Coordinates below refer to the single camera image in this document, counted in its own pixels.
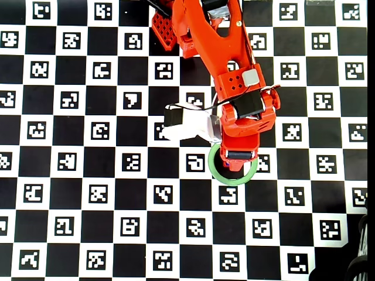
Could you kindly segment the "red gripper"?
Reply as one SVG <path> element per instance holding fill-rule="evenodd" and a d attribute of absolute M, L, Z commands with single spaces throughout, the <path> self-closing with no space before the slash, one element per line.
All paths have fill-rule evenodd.
<path fill-rule="evenodd" d="M 224 167 L 238 172 L 245 163 L 258 158 L 260 134 L 274 126 L 281 101 L 275 87 L 236 87 L 233 94 L 227 94 L 221 88 L 219 101 L 220 157 Z"/>

